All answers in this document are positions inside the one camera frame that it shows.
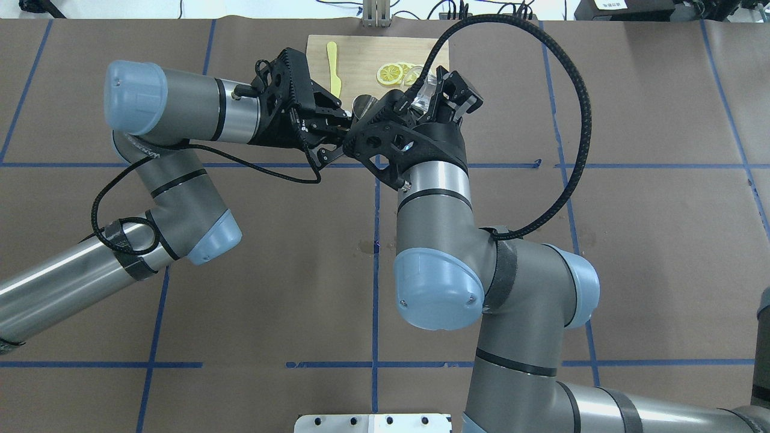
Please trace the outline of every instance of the table surface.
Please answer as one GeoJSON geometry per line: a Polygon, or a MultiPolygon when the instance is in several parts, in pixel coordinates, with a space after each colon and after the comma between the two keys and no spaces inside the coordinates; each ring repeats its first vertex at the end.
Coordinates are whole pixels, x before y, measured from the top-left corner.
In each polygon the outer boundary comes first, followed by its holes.
{"type": "MultiPolygon", "coordinates": [[[[0,276],[89,232],[122,165],[102,121],[114,59],[249,81],[309,34],[436,38],[449,24],[355,18],[15,20],[0,25],[0,276]]],[[[589,259],[590,327],[568,331],[562,381],[733,408],[747,404],[755,311],[770,283],[770,27],[541,22],[588,85],[589,165],[530,240],[589,259]]],[[[518,228],[561,191],[578,143],[574,90],[519,30],[449,41],[485,97],[463,131],[479,226],[518,228]]],[[[300,153],[217,145],[307,176],[300,153]]],[[[459,419],[478,325],[418,330],[394,305],[394,191],[345,160],[301,186],[204,156],[243,241],[186,260],[0,359],[0,430],[291,431],[297,415],[449,412],[459,419]]],[[[152,206],[135,176],[103,221],[152,206]]]]}

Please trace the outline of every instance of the black device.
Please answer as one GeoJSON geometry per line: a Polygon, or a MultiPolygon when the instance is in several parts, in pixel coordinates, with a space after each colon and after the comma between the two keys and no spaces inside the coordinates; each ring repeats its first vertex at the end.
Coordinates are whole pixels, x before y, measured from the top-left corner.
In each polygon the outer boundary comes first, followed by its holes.
{"type": "Polygon", "coordinates": [[[674,0],[581,0],[575,19],[581,21],[669,21],[674,0]]]}

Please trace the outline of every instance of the cutting board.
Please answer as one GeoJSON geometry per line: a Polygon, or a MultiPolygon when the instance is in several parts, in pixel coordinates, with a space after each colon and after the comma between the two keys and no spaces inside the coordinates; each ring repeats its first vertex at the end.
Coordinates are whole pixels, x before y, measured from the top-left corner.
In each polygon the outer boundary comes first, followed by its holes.
{"type": "MultiPolygon", "coordinates": [[[[388,90],[406,90],[406,86],[383,86],[377,82],[377,70],[390,62],[409,62],[416,65],[425,63],[436,39],[429,38],[391,38],[387,36],[335,36],[310,35],[307,37],[307,63],[310,78],[330,88],[329,58],[326,56],[326,44],[337,43],[337,75],[342,80],[340,99],[342,107],[350,111],[353,99],[358,95],[368,94],[382,97],[388,90]]],[[[430,67],[435,73],[436,67],[449,67],[449,48],[441,48],[436,60],[430,67]]]]}

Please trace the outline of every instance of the light blue joint cap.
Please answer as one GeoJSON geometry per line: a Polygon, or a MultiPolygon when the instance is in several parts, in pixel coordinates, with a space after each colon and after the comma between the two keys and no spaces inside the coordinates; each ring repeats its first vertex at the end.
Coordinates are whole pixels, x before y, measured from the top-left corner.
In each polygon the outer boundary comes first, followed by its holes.
{"type": "Polygon", "coordinates": [[[147,134],[158,124],[169,85],[155,63],[115,60],[104,81],[104,117],[110,128],[134,136],[147,134]]]}
{"type": "Polygon", "coordinates": [[[228,209],[187,254],[187,258],[192,264],[200,266],[238,245],[242,236],[233,213],[228,209]]]}
{"type": "Polygon", "coordinates": [[[770,307],[770,287],[766,288],[765,291],[762,292],[762,299],[759,303],[759,309],[757,310],[757,318],[759,318],[759,314],[764,310],[765,308],[770,307]]]}
{"type": "Polygon", "coordinates": [[[583,257],[559,250],[548,243],[543,245],[556,250],[572,273],[577,305],[575,306],[575,315],[566,328],[581,327],[591,319],[594,309],[599,305],[599,276],[596,274],[594,267],[591,266],[591,263],[583,257]]]}
{"type": "Polygon", "coordinates": [[[481,317],[481,280],[456,257],[432,248],[410,248],[396,256],[393,273],[398,312],[410,324],[452,331],[481,317]]]}
{"type": "Polygon", "coordinates": [[[463,433],[487,433],[463,412],[463,433]]]}

